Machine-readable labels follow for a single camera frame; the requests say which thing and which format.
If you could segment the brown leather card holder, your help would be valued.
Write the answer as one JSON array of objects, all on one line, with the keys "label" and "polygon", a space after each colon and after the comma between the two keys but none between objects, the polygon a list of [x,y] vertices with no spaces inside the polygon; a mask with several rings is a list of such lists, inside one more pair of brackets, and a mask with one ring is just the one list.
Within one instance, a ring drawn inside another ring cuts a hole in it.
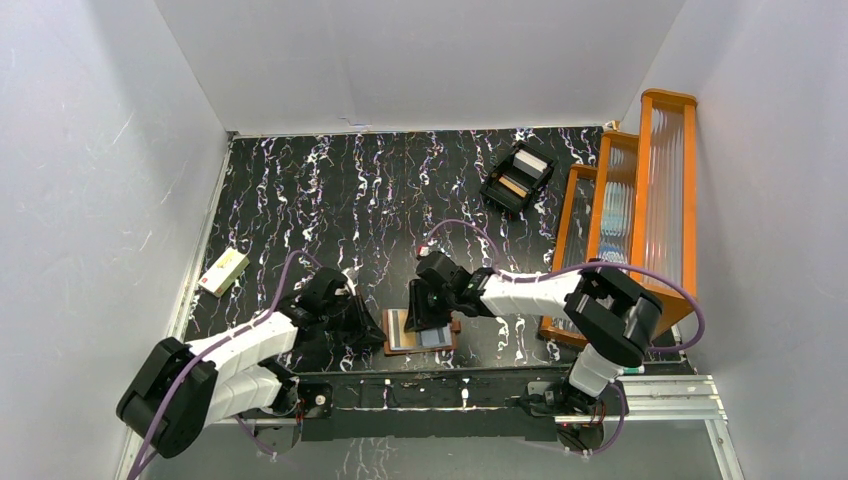
[{"label": "brown leather card holder", "polygon": [[461,323],[453,320],[448,326],[439,329],[416,332],[418,334],[418,347],[413,350],[392,351],[389,349],[388,326],[386,311],[382,313],[382,330],[386,334],[383,351],[386,356],[408,355],[415,353],[439,352],[454,350],[458,346],[458,335],[461,333]]}]

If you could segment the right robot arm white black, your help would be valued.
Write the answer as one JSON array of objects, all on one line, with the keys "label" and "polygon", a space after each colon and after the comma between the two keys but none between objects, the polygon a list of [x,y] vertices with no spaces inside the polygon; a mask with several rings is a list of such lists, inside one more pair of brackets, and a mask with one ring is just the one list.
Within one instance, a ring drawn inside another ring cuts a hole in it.
[{"label": "right robot arm white black", "polygon": [[590,413],[608,385],[642,364],[663,313],[657,296],[617,265],[599,261],[549,274],[470,272],[431,252],[420,257],[408,288],[407,332],[441,328],[456,312],[569,321],[587,341],[563,387],[565,405],[577,414]]}]

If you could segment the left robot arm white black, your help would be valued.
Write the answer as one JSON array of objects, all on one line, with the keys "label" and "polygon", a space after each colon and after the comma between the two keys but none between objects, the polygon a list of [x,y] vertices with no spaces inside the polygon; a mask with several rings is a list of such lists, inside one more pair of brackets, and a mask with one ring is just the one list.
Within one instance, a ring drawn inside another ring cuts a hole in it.
[{"label": "left robot arm white black", "polygon": [[386,339],[354,280],[327,267],[244,325],[189,343],[159,341],[116,416],[164,458],[185,451],[205,427],[245,411],[286,416],[299,391],[276,360],[321,333],[349,347]]}]

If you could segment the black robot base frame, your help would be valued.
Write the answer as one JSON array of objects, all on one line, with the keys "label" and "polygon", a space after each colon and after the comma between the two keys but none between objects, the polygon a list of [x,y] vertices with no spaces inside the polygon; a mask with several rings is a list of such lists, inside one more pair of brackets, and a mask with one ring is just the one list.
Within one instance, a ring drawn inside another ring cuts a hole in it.
[{"label": "black robot base frame", "polygon": [[567,438],[594,448],[628,414],[621,382],[597,400],[574,399],[565,366],[309,373],[283,405],[244,418],[259,429],[291,426],[301,441],[363,437]]}]

